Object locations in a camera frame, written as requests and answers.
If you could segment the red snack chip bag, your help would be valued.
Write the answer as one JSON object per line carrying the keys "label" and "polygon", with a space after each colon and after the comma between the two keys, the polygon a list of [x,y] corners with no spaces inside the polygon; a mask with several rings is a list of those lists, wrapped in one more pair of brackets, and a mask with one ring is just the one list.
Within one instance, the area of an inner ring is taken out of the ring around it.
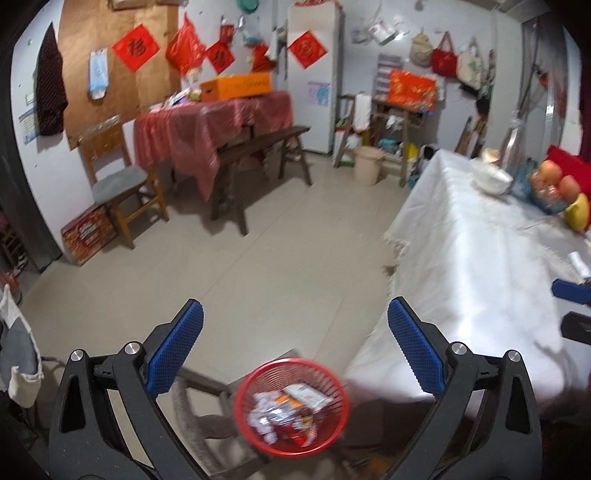
{"label": "red snack chip bag", "polygon": [[283,398],[283,402],[270,411],[270,422],[278,438],[288,440],[300,448],[311,446],[318,437],[314,414],[303,404],[287,398]]}

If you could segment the white plastic bag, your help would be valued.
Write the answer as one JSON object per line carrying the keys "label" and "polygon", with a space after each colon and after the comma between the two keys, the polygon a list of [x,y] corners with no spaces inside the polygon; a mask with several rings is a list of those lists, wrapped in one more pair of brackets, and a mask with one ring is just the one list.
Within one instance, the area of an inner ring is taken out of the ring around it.
{"label": "white plastic bag", "polygon": [[249,426],[269,445],[273,445],[277,440],[276,431],[270,422],[270,411],[279,405],[277,402],[277,398],[279,397],[280,393],[277,391],[254,394],[253,399],[256,405],[249,412],[249,415],[247,415]]}

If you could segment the white medicine box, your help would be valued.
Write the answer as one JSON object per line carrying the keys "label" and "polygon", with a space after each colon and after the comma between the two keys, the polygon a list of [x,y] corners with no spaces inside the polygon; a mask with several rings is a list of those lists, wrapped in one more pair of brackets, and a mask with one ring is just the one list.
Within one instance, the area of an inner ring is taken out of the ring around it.
{"label": "white medicine box", "polygon": [[305,408],[317,414],[332,404],[334,398],[312,388],[308,384],[295,383],[283,388],[283,392],[300,402]]}

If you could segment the yellow pomelo fruit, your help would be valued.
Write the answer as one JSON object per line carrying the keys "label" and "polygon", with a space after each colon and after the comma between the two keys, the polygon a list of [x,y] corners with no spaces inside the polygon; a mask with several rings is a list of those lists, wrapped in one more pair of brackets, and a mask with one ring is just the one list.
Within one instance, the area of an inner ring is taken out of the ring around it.
{"label": "yellow pomelo fruit", "polygon": [[566,225],[575,232],[583,232],[590,222],[590,202],[584,193],[580,193],[577,199],[564,211]]}

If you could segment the white feather tablecloth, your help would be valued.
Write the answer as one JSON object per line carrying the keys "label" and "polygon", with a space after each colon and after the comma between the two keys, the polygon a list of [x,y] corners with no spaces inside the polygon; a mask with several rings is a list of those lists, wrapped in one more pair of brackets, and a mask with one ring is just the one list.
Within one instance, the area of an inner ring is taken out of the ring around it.
{"label": "white feather tablecloth", "polygon": [[474,182],[471,162],[439,151],[385,234],[394,251],[390,296],[403,297],[450,341],[481,355],[524,358],[546,406],[590,383],[590,349],[560,330],[573,303],[551,291],[579,282],[570,256],[590,257],[590,240],[557,217]]}

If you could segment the red apple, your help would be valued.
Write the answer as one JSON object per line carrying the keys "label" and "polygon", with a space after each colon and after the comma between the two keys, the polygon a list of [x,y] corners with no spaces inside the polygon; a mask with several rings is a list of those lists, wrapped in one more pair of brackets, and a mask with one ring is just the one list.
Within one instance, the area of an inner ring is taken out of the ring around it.
{"label": "red apple", "polygon": [[550,186],[558,185],[563,177],[563,171],[560,166],[550,159],[540,164],[538,172],[541,180]]}
{"label": "red apple", "polygon": [[557,189],[561,199],[567,205],[574,203],[581,193],[580,186],[572,175],[563,176],[558,183]]}

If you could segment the red printed carton box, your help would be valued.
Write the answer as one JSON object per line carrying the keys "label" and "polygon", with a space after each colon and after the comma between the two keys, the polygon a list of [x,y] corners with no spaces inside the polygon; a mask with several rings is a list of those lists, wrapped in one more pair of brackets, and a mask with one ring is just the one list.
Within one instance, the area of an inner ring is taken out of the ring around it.
{"label": "red printed carton box", "polygon": [[116,230],[104,205],[93,205],[61,229],[68,259],[84,265],[116,237]]}

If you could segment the steel thermos bottle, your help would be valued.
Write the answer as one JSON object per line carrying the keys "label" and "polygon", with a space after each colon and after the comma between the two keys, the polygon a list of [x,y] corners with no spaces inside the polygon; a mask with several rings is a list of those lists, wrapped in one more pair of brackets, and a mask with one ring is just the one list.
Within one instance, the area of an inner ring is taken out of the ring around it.
{"label": "steel thermos bottle", "polygon": [[514,116],[500,150],[498,166],[512,177],[516,178],[525,156],[525,121],[519,116]]}

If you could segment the wooden chair grey cushion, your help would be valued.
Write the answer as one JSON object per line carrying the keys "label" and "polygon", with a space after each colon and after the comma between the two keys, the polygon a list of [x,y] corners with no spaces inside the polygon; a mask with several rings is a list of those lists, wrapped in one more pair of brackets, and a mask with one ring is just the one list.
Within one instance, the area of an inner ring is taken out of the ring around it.
{"label": "wooden chair grey cushion", "polygon": [[[78,150],[94,202],[107,208],[131,250],[135,245],[129,224],[137,217],[150,208],[158,208],[160,217],[165,222],[169,220],[158,175],[154,169],[146,171],[132,163],[118,115],[85,130],[78,137]],[[98,179],[95,164],[113,152],[122,155],[123,167]]]}

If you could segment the dark wooden bench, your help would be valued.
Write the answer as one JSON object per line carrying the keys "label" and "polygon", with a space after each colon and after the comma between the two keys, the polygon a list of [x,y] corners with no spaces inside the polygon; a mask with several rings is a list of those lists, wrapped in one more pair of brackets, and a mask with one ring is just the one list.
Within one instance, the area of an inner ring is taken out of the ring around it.
{"label": "dark wooden bench", "polygon": [[277,179],[282,180],[287,164],[294,163],[301,167],[304,183],[311,186],[311,171],[301,141],[301,136],[310,130],[310,126],[296,125],[254,136],[254,129],[250,127],[249,139],[217,149],[219,169],[214,179],[211,199],[208,201],[211,221],[217,220],[222,212],[231,211],[235,215],[240,234],[249,234],[239,177],[242,173],[255,170],[263,175],[263,179],[270,180],[270,156],[276,151],[279,151]]}

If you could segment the beige plastic bucket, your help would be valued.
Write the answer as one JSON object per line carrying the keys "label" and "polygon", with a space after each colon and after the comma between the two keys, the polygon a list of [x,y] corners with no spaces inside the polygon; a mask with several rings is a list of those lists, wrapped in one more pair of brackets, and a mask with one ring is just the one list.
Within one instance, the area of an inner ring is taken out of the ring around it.
{"label": "beige plastic bucket", "polygon": [[385,153],[379,148],[372,146],[356,147],[355,166],[353,167],[356,181],[363,186],[376,185],[384,159]]}

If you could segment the red covered side table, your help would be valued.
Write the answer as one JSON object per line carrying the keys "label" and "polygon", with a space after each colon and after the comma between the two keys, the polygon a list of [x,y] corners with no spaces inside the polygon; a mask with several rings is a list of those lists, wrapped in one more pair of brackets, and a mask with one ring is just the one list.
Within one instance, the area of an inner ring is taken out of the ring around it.
{"label": "red covered side table", "polygon": [[148,170],[170,161],[176,172],[197,181],[198,191],[207,201],[221,166],[219,148],[249,126],[257,134],[266,134],[293,125],[293,105],[286,91],[158,109],[134,120],[135,163]]}

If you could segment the wooden shelf rack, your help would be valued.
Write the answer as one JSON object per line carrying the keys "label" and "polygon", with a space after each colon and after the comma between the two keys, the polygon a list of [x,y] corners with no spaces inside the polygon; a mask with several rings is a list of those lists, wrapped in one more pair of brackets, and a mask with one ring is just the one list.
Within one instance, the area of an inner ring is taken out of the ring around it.
{"label": "wooden shelf rack", "polygon": [[349,137],[358,135],[363,145],[378,148],[384,139],[399,139],[397,150],[387,151],[385,162],[394,175],[397,175],[400,186],[405,187],[409,183],[411,166],[411,130],[421,130],[428,118],[428,111],[413,110],[403,105],[388,102],[383,96],[370,98],[369,127],[356,131],[353,128],[358,102],[356,95],[342,94],[338,96],[339,106],[345,106],[345,117],[339,126],[335,128],[342,131],[341,138],[335,138],[334,157],[332,166],[339,168],[346,163],[344,160],[349,155],[353,161],[355,147],[349,146]]}

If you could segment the white refrigerator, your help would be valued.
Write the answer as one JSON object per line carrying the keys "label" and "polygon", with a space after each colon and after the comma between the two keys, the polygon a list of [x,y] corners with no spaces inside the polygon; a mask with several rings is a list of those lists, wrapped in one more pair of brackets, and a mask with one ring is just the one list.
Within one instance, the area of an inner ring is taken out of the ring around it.
{"label": "white refrigerator", "polygon": [[324,155],[334,147],[342,24],[338,1],[297,1],[287,9],[287,91],[294,123],[310,129],[301,137],[304,149]]}

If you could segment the red plastic bag on wall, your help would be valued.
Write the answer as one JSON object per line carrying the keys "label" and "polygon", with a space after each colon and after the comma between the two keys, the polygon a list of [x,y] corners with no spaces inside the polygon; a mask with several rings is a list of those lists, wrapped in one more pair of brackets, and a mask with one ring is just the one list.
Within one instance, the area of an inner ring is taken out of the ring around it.
{"label": "red plastic bag on wall", "polygon": [[165,57],[168,63],[181,75],[186,75],[190,70],[202,66],[205,52],[206,47],[197,35],[197,30],[188,16],[184,15],[181,27],[167,45]]}

